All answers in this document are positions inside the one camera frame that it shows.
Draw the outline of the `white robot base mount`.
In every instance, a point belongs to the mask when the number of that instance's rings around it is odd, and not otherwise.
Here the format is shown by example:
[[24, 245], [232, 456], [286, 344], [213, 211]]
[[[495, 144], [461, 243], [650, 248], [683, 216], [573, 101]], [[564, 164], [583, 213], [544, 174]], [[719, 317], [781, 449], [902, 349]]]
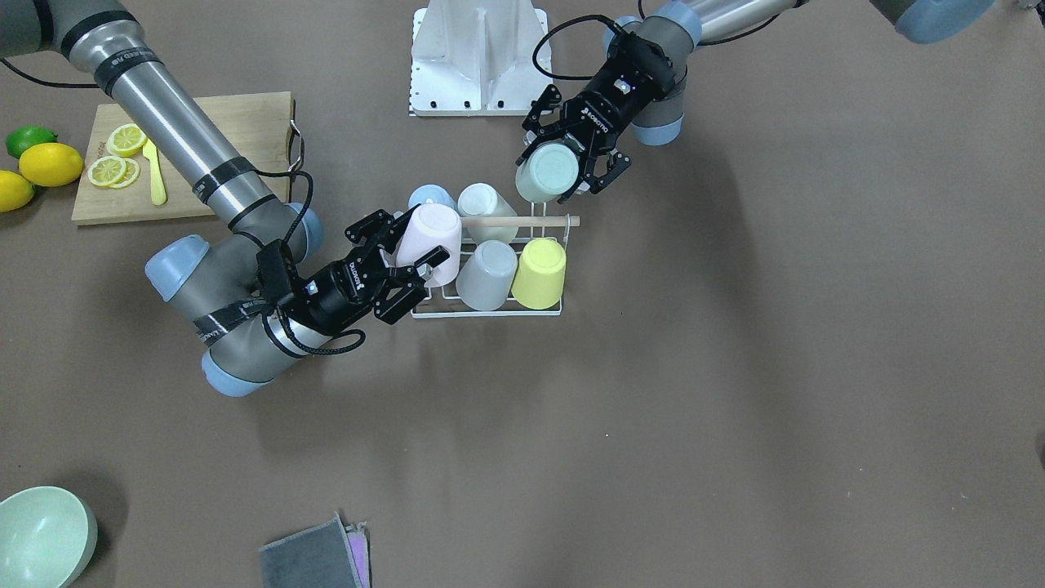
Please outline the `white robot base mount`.
[[414, 11], [408, 112], [418, 117], [522, 116], [549, 80], [545, 11], [530, 1], [429, 1]]

